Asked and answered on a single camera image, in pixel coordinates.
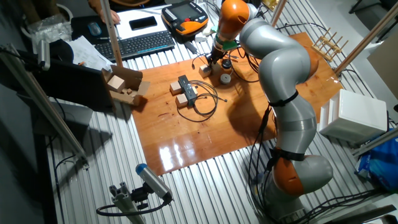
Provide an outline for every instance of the white box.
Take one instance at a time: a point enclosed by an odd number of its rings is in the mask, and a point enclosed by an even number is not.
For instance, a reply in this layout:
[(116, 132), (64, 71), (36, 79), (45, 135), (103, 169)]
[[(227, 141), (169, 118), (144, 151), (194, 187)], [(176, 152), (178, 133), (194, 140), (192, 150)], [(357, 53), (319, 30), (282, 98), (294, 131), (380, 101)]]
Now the white box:
[(361, 144), (386, 131), (384, 101), (340, 90), (321, 107), (321, 134)]

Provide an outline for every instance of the robotic arm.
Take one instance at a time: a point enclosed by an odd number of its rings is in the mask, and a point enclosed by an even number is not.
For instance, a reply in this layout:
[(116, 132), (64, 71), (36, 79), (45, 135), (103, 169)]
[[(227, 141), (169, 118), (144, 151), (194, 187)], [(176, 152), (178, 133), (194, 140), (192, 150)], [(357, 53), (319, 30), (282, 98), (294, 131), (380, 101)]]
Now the robotic arm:
[(242, 0), (226, 0), (223, 3), (211, 55), (207, 57), (209, 66), (216, 63), (224, 56), (225, 52), (236, 46), (236, 36), (247, 21), (254, 18), (256, 12), (255, 6), (246, 4)]
[(260, 84), (278, 124), (277, 144), (271, 159), (272, 178), (262, 183), (266, 184), (263, 198), (270, 214), (283, 220), (302, 212), (301, 195), (320, 189), (333, 177), (331, 165), (324, 157), (305, 156), (317, 131), (317, 120), (311, 104), (295, 89), (316, 72), (318, 57), (266, 21), (252, 19), (250, 12), (250, 7), (242, 0), (223, 3), (208, 62), (216, 63), (224, 55), (225, 45), (240, 31), (242, 48), (261, 59)]

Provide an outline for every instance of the computer mouse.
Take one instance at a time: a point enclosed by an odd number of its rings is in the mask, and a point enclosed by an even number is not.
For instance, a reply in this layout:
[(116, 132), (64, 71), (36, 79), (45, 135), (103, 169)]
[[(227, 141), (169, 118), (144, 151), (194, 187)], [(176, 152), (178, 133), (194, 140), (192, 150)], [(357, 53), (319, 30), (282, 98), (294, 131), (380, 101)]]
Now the computer mouse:
[(102, 30), (101, 30), (100, 26), (96, 22), (91, 22), (87, 26), (88, 26), (88, 29), (90, 30), (90, 33), (93, 36), (96, 37), (98, 35), (101, 35)]

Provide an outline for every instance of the orange handheld controller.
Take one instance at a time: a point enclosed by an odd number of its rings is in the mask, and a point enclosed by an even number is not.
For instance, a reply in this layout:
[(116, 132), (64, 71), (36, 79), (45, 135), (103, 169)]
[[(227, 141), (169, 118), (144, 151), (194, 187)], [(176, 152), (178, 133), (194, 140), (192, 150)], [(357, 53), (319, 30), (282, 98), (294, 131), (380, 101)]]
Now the orange handheld controller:
[(177, 33), (188, 37), (201, 32), (209, 20), (206, 12), (190, 1), (183, 1), (163, 8), (162, 19)]

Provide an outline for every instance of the smartphone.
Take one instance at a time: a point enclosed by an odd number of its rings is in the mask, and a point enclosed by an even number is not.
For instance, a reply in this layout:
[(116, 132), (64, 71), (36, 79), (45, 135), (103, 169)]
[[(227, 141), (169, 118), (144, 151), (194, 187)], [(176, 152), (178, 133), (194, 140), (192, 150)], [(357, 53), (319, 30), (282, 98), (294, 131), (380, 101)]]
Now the smartphone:
[(147, 18), (142, 18), (142, 19), (136, 19), (133, 21), (130, 21), (130, 27), (131, 30), (138, 30), (138, 29), (143, 29), (151, 26), (156, 26), (157, 22), (155, 17), (147, 17)]

